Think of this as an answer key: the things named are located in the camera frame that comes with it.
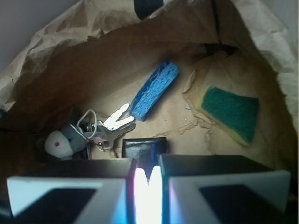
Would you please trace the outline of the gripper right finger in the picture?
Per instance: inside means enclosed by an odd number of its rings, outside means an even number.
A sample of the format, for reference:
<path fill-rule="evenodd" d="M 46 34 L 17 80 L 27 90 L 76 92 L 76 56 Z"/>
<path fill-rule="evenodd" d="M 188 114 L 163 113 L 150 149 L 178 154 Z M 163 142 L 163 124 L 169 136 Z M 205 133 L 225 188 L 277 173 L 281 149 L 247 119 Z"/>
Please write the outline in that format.
<path fill-rule="evenodd" d="M 281 224 L 291 174 L 240 155 L 159 156 L 163 224 Z"/>

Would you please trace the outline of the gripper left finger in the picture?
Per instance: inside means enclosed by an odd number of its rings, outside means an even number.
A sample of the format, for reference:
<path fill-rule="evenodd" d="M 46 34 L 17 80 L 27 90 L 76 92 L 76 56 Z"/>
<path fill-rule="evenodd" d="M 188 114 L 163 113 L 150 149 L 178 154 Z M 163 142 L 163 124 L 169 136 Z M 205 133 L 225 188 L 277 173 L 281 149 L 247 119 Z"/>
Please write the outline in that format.
<path fill-rule="evenodd" d="M 59 161 L 7 178 L 3 224 L 140 224 L 136 160 Z"/>

